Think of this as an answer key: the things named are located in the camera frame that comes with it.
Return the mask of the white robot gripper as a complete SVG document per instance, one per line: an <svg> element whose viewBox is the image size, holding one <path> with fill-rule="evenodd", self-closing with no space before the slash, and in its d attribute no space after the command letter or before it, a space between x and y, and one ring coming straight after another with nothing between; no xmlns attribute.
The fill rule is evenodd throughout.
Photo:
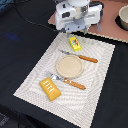
<svg viewBox="0 0 128 128"><path fill-rule="evenodd" d="M87 30L101 19L103 4L90 0L57 0L55 25L56 29L72 33Z"/></svg>

